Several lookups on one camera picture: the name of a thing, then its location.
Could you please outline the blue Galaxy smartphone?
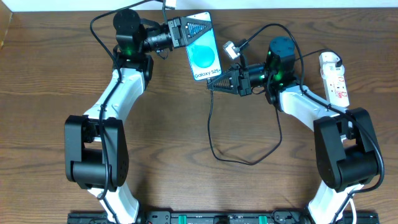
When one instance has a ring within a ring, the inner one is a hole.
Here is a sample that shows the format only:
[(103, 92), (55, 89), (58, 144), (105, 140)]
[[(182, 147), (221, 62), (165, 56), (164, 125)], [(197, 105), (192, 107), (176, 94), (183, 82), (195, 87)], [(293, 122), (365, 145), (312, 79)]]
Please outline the blue Galaxy smartphone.
[(186, 47), (186, 51), (195, 81), (221, 75), (221, 63), (213, 28)]

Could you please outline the white power strip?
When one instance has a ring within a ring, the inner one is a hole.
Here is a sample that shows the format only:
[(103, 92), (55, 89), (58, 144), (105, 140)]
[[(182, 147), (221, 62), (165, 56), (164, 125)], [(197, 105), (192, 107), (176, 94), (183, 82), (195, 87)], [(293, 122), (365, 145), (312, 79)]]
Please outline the white power strip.
[(349, 106), (349, 97), (344, 74), (344, 65), (341, 69), (334, 68), (331, 65), (320, 67), (326, 100), (335, 106), (346, 108)]

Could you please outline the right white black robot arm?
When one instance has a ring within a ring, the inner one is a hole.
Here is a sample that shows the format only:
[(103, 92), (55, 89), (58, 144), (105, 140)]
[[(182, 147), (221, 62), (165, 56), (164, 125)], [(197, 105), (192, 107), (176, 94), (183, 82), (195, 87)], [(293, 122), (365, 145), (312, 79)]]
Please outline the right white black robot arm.
[(269, 45), (265, 63), (247, 66), (242, 57), (224, 74), (209, 79), (207, 87), (212, 92), (246, 96), (253, 88), (263, 86), (276, 111), (294, 116), (313, 131), (322, 182), (300, 222), (336, 223), (354, 195), (382, 184), (384, 161), (365, 109), (334, 105), (294, 76), (295, 54), (299, 52), (293, 37), (276, 37)]

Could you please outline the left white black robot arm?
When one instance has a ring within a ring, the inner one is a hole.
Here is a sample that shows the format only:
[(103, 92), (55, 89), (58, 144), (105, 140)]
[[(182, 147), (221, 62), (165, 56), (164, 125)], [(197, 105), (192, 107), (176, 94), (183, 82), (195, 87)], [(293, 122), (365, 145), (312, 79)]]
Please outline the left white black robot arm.
[(152, 53), (184, 47), (193, 76), (207, 79), (221, 72), (209, 12), (165, 19), (142, 18), (132, 7), (111, 12), (117, 44), (108, 50), (112, 78), (98, 101), (64, 125), (65, 171), (70, 182), (94, 195), (101, 213), (70, 213), (68, 223), (152, 223), (129, 189), (124, 123), (152, 79)]

